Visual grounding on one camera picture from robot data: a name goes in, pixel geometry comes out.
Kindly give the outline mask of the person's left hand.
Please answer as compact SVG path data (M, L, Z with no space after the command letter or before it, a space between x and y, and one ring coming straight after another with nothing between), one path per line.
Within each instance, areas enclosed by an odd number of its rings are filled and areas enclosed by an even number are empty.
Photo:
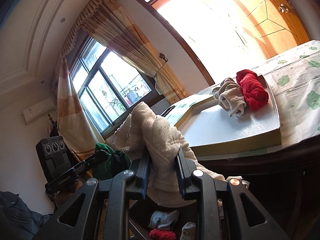
M60 191L55 197L55 206L59 209L71 196L82 187L82 181L78 180L74 185L71 186L69 191Z

